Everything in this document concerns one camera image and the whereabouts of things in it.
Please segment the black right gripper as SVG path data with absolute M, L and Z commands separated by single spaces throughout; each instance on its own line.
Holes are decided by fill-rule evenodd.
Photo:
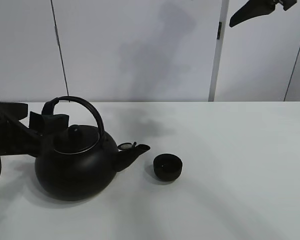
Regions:
M 230 18 L 229 26 L 232 28 L 252 18 L 271 14 L 276 4 L 281 4 L 284 11 L 289 10 L 297 0 L 249 0 Z

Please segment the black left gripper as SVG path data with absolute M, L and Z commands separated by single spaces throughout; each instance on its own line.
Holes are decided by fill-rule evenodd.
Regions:
M 67 114 L 29 114 L 29 128 L 21 123 L 28 116 L 28 104 L 0 101 L 0 156 L 40 155 L 41 137 L 69 127 Z

